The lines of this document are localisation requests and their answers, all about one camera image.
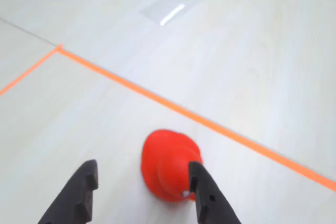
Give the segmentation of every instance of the small black object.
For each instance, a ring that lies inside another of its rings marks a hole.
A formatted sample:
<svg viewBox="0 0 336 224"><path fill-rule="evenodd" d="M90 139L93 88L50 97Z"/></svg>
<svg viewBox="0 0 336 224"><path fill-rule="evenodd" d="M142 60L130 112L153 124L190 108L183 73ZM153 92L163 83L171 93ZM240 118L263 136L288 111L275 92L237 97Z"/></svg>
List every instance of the small black object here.
<svg viewBox="0 0 336 224"><path fill-rule="evenodd" d="M38 224L85 224L90 222L93 190L97 188L97 161L86 161L68 180Z"/></svg>
<svg viewBox="0 0 336 224"><path fill-rule="evenodd" d="M211 175L199 162L189 163L190 191L195 193L199 224L241 224Z"/></svg>

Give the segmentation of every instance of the white floor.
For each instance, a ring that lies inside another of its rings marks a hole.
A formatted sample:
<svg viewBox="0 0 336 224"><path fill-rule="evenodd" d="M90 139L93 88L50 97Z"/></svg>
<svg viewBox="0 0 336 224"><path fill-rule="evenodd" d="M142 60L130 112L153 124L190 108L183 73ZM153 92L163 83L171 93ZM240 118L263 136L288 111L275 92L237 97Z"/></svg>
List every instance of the white floor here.
<svg viewBox="0 0 336 224"><path fill-rule="evenodd" d="M62 43L336 180L334 0L204 0L165 26L141 13L155 1L0 0L0 90ZM334 191L59 54L0 97L3 220L37 222L96 158L92 223L196 223L193 203L167 206L142 182L159 128L198 143L242 223L336 222Z"/></svg>

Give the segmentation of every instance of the red rubber cone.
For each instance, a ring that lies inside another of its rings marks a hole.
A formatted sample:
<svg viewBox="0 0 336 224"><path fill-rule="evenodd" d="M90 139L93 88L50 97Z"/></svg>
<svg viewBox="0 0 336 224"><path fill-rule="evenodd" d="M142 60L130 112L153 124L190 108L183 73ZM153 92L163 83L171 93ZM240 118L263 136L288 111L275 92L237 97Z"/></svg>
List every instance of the red rubber cone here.
<svg viewBox="0 0 336 224"><path fill-rule="evenodd" d="M141 172L148 189L159 198L178 202L195 200L189 191L188 165L202 163L200 149L188 136L169 130L151 133L142 149Z"/></svg>

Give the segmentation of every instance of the orange tape line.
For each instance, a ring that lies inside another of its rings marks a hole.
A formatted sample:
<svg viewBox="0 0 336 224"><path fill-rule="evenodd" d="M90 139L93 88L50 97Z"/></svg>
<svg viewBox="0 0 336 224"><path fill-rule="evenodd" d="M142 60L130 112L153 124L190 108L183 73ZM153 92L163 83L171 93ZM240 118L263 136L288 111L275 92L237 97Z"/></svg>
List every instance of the orange tape line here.
<svg viewBox="0 0 336 224"><path fill-rule="evenodd" d="M103 76L163 105L163 106L166 106L168 107L169 109L173 110L173 111L176 111L177 113L179 114L182 114L184 116L186 116L187 118L197 122L197 123L200 123L202 124L203 126L205 127L208 127L216 132L218 132L219 134L221 135L224 135L224 136L227 136L229 138L231 138L232 140L252 149L253 151L263 155L263 156L266 156L268 157L269 159L291 169L291 170L294 170L295 172L303 175L303 176L306 176L307 178L321 184L322 186L325 186L333 191L336 191L336 182L328 179L328 178L325 178L323 177L322 175L318 174L318 173L315 173L313 172L312 170L302 166L302 165L299 165L297 163L295 163L294 161L288 159L288 158L285 158L243 136L240 136L238 135L237 133L234 133L216 123L213 123L187 109L184 109L183 107L173 103L173 102L170 102L166 99L164 99L163 97L160 97L158 96L157 94L154 94L128 80L125 80L119 76L117 76L116 74L113 74L113 73L110 73L109 71L106 71L68 51L65 51L63 50L62 48L58 48L57 50L60 54L63 54L64 56L70 58L71 60L79 63L79 64L82 64L84 65L85 67L99 73L99 74L102 74Z"/></svg>
<svg viewBox="0 0 336 224"><path fill-rule="evenodd" d="M50 53L45 55L42 59L40 59L38 62L36 62L31 68L29 68L26 72L21 74L18 78L16 78L14 81L12 81L9 85L7 85L3 90L0 91L0 95L3 95L6 93L11 87L13 87L15 84L17 84L19 81L21 81L23 78L25 78L27 75L29 75L34 69L36 69L38 66L40 66L43 62L45 62L51 55L53 55L55 52L57 52L58 48L61 48L62 45L58 45L56 48L54 48Z"/></svg>

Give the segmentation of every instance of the screw hole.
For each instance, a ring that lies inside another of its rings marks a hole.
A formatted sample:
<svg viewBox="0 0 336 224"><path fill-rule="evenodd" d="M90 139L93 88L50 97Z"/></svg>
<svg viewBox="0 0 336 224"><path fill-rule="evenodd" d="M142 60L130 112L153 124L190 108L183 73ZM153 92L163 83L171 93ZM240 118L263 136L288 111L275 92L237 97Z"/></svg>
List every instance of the screw hole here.
<svg viewBox="0 0 336 224"><path fill-rule="evenodd" d="M216 197L215 197L215 195L210 194L210 195L209 195L209 199L210 199L211 201L215 201L215 200L216 200Z"/></svg>

